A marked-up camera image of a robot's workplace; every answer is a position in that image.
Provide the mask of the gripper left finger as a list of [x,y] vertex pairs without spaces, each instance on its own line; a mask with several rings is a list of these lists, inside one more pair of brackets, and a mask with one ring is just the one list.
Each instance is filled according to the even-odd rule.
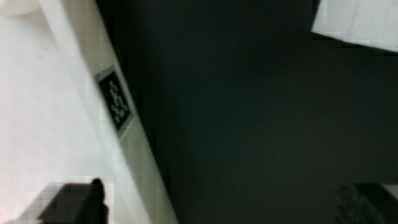
[[99,179],[90,183],[67,183],[61,186],[37,219],[42,224],[108,224],[104,186]]

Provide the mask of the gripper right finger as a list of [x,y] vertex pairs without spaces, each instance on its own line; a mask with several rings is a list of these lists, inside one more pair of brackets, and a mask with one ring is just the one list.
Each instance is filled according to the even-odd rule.
[[378,183],[339,186],[333,224],[398,224],[398,198]]

